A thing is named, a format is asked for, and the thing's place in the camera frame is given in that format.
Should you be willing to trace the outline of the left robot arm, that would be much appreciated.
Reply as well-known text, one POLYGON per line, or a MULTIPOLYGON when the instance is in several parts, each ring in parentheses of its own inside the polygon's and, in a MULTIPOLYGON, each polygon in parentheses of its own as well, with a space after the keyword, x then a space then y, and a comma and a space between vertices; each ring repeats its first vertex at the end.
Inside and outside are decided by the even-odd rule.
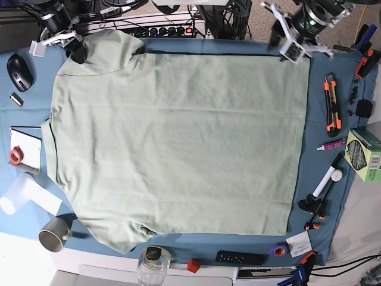
POLYGON ((355 4, 348 1, 295 1, 299 10, 284 12, 279 5, 263 1, 261 6, 271 12, 276 21, 271 28, 268 52, 279 50, 283 60, 298 64, 302 58, 313 58, 319 52, 333 57, 332 48, 318 42, 318 35, 327 27, 335 27, 348 17, 355 4))

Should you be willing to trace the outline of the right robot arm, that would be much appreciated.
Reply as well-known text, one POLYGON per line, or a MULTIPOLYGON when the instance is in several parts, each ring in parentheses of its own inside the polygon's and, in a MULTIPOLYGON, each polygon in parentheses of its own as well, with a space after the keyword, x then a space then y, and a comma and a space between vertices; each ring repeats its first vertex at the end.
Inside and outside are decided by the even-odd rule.
POLYGON ((48 46, 57 44, 76 63, 85 62, 87 49, 83 37, 75 30, 79 18, 71 17, 62 1, 16 1, 15 4, 43 27, 39 39, 30 44, 32 55, 43 57, 48 46))

